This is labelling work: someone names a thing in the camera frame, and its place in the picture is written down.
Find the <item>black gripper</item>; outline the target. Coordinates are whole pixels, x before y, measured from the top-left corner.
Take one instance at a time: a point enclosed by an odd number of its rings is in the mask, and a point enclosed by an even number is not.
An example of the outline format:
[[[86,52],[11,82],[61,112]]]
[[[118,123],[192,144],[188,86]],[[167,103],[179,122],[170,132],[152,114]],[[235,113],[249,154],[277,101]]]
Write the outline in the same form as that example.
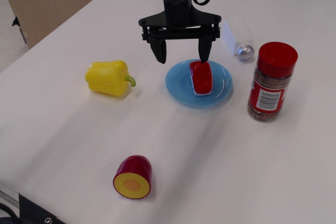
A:
[[[220,37],[221,17],[196,9],[191,0],[164,2],[164,11],[141,18],[143,40],[150,47],[158,62],[166,63],[166,40],[199,39],[198,53],[201,63],[209,59],[212,41]]]

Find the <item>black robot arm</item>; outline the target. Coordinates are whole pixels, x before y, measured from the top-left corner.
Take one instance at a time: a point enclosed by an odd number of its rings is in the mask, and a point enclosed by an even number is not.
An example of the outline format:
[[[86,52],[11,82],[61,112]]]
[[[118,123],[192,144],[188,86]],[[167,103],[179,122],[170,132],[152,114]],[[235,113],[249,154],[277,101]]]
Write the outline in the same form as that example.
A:
[[[193,3],[204,6],[210,0],[162,0],[164,11],[139,20],[142,39],[150,44],[155,58],[166,62],[166,41],[198,39],[198,53],[202,63],[208,61],[212,42],[220,37],[221,17],[197,10]]]

